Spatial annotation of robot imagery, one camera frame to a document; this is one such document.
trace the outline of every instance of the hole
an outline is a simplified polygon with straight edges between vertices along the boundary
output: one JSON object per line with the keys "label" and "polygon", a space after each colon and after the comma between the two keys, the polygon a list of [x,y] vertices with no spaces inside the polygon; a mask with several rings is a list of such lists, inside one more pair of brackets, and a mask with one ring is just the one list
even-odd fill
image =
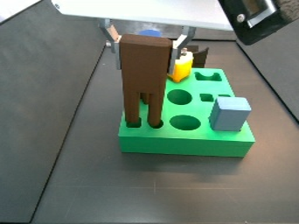
{"label": "hole", "polygon": [[202,73],[195,73],[195,78],[198,81],[222,81],[220,74],[214,73],[212,75],[203,75]]}
{"label": "hole", "polygon": [[186,105],[192,101],[192,95],[182,89],[175,89],[168,93],[167,99],[174,104]]}
{"label": "hole", "polygon": [[223,96],[223,97],[230,97],[228,94],[219,94],[219,96]]}
{"label": "hole", "polygon": [[171,119],[171,125],[178,130],[196,130],[202,126],[202,122],[194,116],[178,115]]}
{"label": "hole", "polygon": [[203,102],[214,102],[212,94],[200,94],[200,100]]}
{"label": "hole", "polygon": [[164,121],[162,120],[156,126],[150,125],[154,129],[160,129],[164,126]]}
{"label": "hole", "polygon": [[139,117],[138,122],[127,122],[126,126],[128,128],[140,128],[142,127],[142,118]]}

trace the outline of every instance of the shape sorter board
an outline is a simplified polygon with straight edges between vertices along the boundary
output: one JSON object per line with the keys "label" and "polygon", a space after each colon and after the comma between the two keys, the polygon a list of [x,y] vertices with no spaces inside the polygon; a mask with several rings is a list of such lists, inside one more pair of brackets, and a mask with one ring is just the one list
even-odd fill
{"label": "shape sorter board", "polygon": [[234,97],[223,70],[194,68],[180,82],[167,80],[163,100],[163,126],[147,123],[147,105],[140,101],[142,127],[128,128],[124,115],[119,127],[123,152],[245,157],[255,142],[249,123],[242,130],[215,131],[210,115],[215,99]]}

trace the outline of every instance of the black surface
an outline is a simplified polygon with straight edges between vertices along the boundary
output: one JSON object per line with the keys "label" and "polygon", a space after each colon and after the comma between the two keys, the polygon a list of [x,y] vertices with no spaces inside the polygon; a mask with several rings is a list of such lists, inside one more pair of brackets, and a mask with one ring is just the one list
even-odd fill
{"label": "black surface", "polygon": [[298,34],[299,20],[254,45],[239,44],[299,121]]}
{"label": "black surface", "polygon": [[51,1],[0,25],[0,222],[34,216],[104,41]]}
{"label": "black surface", "polygon": [[253,108],[247,156],[122,153],[122,76],[106,50],[34,223],[299,222],[298,124],[237,43],[200,46]]}

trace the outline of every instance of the yellow block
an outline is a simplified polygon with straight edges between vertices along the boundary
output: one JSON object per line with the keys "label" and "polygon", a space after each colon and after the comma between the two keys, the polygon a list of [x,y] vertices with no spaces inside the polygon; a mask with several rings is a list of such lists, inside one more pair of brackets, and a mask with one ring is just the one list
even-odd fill
{"label": "yellow block", "polygon": [[174,82],[180,82],[191,74],[192,70],[192,53],[187,52],[186,55],[175,61],[174,73],[168,74]]}

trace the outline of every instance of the white panel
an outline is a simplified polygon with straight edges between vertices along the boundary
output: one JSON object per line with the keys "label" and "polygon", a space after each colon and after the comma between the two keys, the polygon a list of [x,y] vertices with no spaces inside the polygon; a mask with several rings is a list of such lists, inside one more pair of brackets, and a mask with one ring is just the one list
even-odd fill
{"label": "white panel", "polygon": [[60,13],[231,31],[218,0],[51,0]]}
{"label": "white panel", "polygon": [[0,23],[42,0],[0,0]]}

